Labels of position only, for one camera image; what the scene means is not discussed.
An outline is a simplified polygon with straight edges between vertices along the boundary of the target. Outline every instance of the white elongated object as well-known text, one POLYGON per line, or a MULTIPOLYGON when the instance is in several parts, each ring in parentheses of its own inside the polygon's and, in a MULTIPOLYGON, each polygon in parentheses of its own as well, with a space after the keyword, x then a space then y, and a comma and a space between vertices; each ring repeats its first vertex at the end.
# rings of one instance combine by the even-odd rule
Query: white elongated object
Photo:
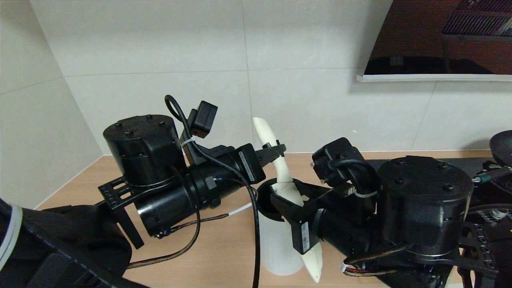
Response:
MULTIPOLYGON (((271 146, 277 145, 277 138, 275 137, 274 132, 265 119, 254 117, 252 122, 254 123, 256 133, 258 134, 262 144, 270 143, 271 146)), ((293 178, 290 175, 290 170, 288 169, 288 165, 286 165, 284 157, 279 157, 274 162, 272 162, 272 164, 274 164, 276 173, 278 175, 277 183, 272 185, 274 191, 279 196, 299 206, 304 206, 304 201, 301 199, 301 194, 293 183, 293 178)), ((289 242, 292 243, 291 230, 289 240, 289 242)), ((313 278, 313 280, 318 283, 322 275, 323 266, 322 246, 320 243, 317 243, 308 252, 306 252, 304 255, 301 255, 301 258, 309 272, 309 275, 311 275, 311 278, 313 278)))
MULTIPOLYGON (((256 133, 260 138, 260 141, 263 145, 266 143, 270 143, 271 146, 277 146, 277 138, 274 135, 274 132, 268 125, 267 121, 262 118, 254 117, 252 119, 254 123, 254 128, 256 128, 256 133)), ((288 169, 288 165, 286 165, 286 161, 284 157, 277 158, 274 162, 275 170, 278 175, 278 182, 292 182, 292 178, 290 175, 290 170, 288 169)))

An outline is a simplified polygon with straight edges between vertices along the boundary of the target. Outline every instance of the cable tie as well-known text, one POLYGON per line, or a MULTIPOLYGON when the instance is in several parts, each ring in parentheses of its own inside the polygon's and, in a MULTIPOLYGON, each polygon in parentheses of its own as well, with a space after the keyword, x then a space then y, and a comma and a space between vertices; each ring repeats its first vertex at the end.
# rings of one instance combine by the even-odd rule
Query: cable tie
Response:
POLYGON ((183 143, 181 143, 181 147, 185 146, 189 142, 196 141, 196 139, 197 139, 197 137, 195 135, 190 137, 189 139, 187 139, 183 143))
POLYGON ((359 194, 356 190, 354 190, 354 194, 355 196, 359 197, 359 198, 370 198, 372 196, 375 196, 377 195, 377 191, 374 191, 370 194, 359 194))

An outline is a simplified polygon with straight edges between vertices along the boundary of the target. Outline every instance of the barcode label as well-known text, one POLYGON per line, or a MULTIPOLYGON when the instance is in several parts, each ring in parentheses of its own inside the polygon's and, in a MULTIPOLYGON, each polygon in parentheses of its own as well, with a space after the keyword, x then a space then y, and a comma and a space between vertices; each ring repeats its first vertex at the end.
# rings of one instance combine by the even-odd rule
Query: barcode label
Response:
POLYGON ((309 224, 308 222, 304 222, 301 226, 302 230, 302 247, 303 251, 309 250, 309 224))

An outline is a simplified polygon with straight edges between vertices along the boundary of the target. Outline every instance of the black cable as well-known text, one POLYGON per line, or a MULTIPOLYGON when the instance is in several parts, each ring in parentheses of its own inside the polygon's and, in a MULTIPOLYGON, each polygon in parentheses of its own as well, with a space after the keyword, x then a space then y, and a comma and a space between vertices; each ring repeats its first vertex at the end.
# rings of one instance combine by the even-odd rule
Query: black cable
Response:
POLYGON ((362 270, 362 269, 354 269, 354 268, 346 268, 343 271, 343 274, 352 277, 373 277, 378 275, 392 274, 397 273, 399 269, 397 268, 387 268, 383 270, 362 270))
POLYGON ((395 245, 395 246, 391 246, 387 249, 384 249, 384 250, 381 250, 381 251, 378 251, 378 252, 374 252, 374 253, 367 253, 367 254, 363 254, 363 255, 360 255, 360 256, 357 256, 357 257, 347 257, 343 263, 346 264, 346 265, 352 265, 352 264, 355 264, 355 263, 358 263, 358 262, 363 262, 363 261, 368 261, 368 260, 376 260, 376 259, 379 259, 379 258, 382 258, 382 257, 386 257, 386 256, 390 256, 390 255, 393 255, 395 253, 398 253, 398 252, 401 252, 401 251, 404 251, 408 248, 410 248, 412 246, 412 244, 400 244, 400 245, 395 245))
MULTIPOLYGON (((218 220, 218 219, 224 219, 224 218, 226 218, 227 216, 229 216, 229 214, 224 213, 224 214, 217 215, 217 216, 214 216, 214 217, 202 218, 200 222, 201 222, 201 223, 203 223, 203 222, 208 222, 208 221, 213 221, 213 220, 218 220)), ((174 232, 176 232, 176 231, 178 231, 178 230, 180 230, 180 229, 183 229, 183 228, 185 228, 185 227, 188 227, 188 226, 194 225, 194 224, 196 224, 196 223, 197 223, 197 220, 193 220, 193 221, 189 221, 189 222, 187 222, 187 223, 183 223, 183 224, 181 224, 181 225, 177 225, 177 226, 171 227, 171 228, 169 229, 169 234, 174 233, 174 232)))
POLYGON ((375 171, 375 168, 373 168, 373 166, 371 166, 366 161, 359 160, 359 159, 338 159, 338 160, 332 160, 327 163, 327 166, 332 170, 338 169, 338 168, 343 168, 343 167, 350 166, 350 165, 357 165, 357 166, 361 166, 361 167, 365 168, 366 171, 368 171, 368 173, 370 173, 370 177, 372 178, 374 184, 376 186, 379 184, 380 180, 379 180, 379 176, 377 175, 377 172, 375 171))
MULTIPOLYGON (((237 183, 240 183, 241 185, 243 185, 243 182, 241 182, 240 180, 236 180, 236 179, 232 179, 232 178, 220 178, 218 180, 230 180, 230 181, 234 181, 234 182, 237 182, 237 183)), ((254 193, 254 196, 256 198, 258 198, 258 191, 256 190, 256 188, 252 187, 251 186, 251 190, 252 192, 254 193)), ((219 219, 224 219, 226 217, 229 216, 229 213, 224 213, 224 214, 220 214, 220 215, 217 215, 217 216, 213 216, 213 217, 207 217, 207 218, 201 218, 201 223, 203 222, 208 222, 208 221, 213 221, 213 220, 219 220, 219 219)), ((183 229, 185 227, 188 227, 188 226, 191 226, 191 225, 194 225, 195 223, 197 223, 197 220, 193 220, 193 221, 189 221, 187 223, 183 223, 183 224, 180 224, 180 225, 177 225, 177 226, 174 226, 174 227, 171 227, 169 230, 168 230, 168 233, 169 234, 172 234, 180 229, 183 229)))
MULTIPOLYGON (((192 134, 190 132, 190 126, 188 125, 187 118, 185 117, 185 114, 183 114, 183 110, 181 110, 181 107, 178 104, 178 102, 171 95, 166 95, 165 96, 165 104, 167 105, 167 108, 169 108, 169 111, 171 112, 172 115, 175 115, 176 112, 171 107, 171 104, 172 104, 172 106, 174 106, 174 108, 176 108, 176 110, 178 111, 177 114, 179 116, 178 120, 180 120, 183 123, 183 126, 184 126, 183 132, 185 133, 186 138, 190 139, 192 137, 192 134)), ((187 143, 187 145, 189 145, 189 148, 193 148, 199 154, 201 154, 201 156, 203 156, 203 158, 205 158, 205 159, 207 159, 207 160, 209 160, 209 161, 211 161, 211 162, 221 166, 222 168, 231 171, 233 174, 235 174, 243 182, 244 186, 247 188, 247 191, 249 192, 249 196, 251 197, 251 203, 252 203, 252 211, 253 211, 253 214, 254 214, 254 240, 255 240, 254 276, 253 276, 253 279, 252 279, 252 287, 253 288, 258 288, 259 281, 260 281, 260 256, 261 256, 260 255, 260 222, 259 222, 259 219, 258 219, 258 208, 256 206, 256 198, 255 198, 255 196, 253 195, 253 193, 251 191, 251 187, 249 185, 249 182, 236 169, 234 169, 234 168, 230 167, 229 165, 226 165, 226 164, 218 161, 217 159, 211 157, 206 152, 204 152, 196 144, 195 141, 191 141, 191 142, 187 143)))
POLYGON ((185 254, 185 252, 187 252, 194 245, 194 243, 196 243, 197 237, 199 236, 199 231, 201 230, 201 215, 199 214, 199 206, 196 203, 195 204, 192 203, 193 195, 188 190, 187 183, 185 182, 185 180, 183 179, 181 174, 178 173, 178 171, 176 171, 176 175, 178 176, 178 179, 180 179, 180 182, 183 185, 183 187, 185 188, 185 192, 187 193, 187 196, 188 196, 188 201, 196 209, 196 222, 195 222, 195 224, 197 226, 196 226, 196 232, 194 233, 194 236, 192 237, 190 242, 185 247, 183 247, 181 250, 179 250, 177 252, 174 252, 174 253, 171 253, 171 254, 167 254, 167 255, 164 255, 164 256, 159 256, 159 257, 144 259, 144 260, 140 260, 140 261, 135 261, 135 262, 130 263, 130 265, 128 265, 128 267, 126 269, 133 269, 133 268, 144 267, 144 266, 153 265, 153 264, 156 264, 156 263, 160 263, 160 262, 164 262, 164 261, 168 261, 168 260, 174 259, 176 257, 179 257, 179 256, 185 254))
POLYGON ((512 210, 512 204, 509 203, 495 203, 495 204, 487 204, 487 205, 479 205, 473 206, 467 210, 468 214, 475 214, 482 210, 492 210, 492 209, 507 209, 512 210))

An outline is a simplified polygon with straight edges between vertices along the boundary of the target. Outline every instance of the wooden table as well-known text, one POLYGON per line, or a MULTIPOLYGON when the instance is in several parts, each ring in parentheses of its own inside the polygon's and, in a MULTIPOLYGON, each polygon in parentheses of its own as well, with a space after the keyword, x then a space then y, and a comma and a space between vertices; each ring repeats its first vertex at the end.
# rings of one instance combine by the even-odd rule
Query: wooden table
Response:
MULTIPOLYGON (((366 159, 395 158, 404 156, 406 152, 373 152, 366 153, 366 159)), ((487 151, 474 152, 424 152, 416 155, 433 156, 436 158, 453 157, 489 157, 487 151)), ((287 154, 286 159, 293 177, 304 182, 319 184, 310 168, 311 154, 287 154)), ((265 168, 267 178, 275 177, 272 165, 265 168)), ((80 173, 61 190, 56 192, 38 209, 63 205, 94 204, 102 200, 97 187, 121 176, 112 156, 104 156, 80 173)), ((216 209, 201 212, 201 217, 210 217, 227 213, 250 202, 245 189, 222 199, 216 209)), ((145 245, 133 251, 132 260, 157 257, 177 251, 184 247, 194 233, 194 226, 179 230, 161 240, 150 238, 138 217, 133 205, 127 208, 137 230, 142 235, 145 245)), ((201 225, 201 233, 195 245, 184 255, 159 264, 128 270, 127 279, 150 287, 250 287, 254 265, 254 230, 251 209, 246 209, 232 217, 206 222, 201 225)), ((322 243, 324 266, 322 278, 318 284, 310 278, 305 268, 299 272, 280 277, 261 268, 260 287, 316 287, 316 288, 349 288, 349 287, 386 287, 374 277, 348 277, 339 270, 345 258, 327 243, 322 243)), ((460 277, 451 277, 450 287, 462 287, 460 277)))

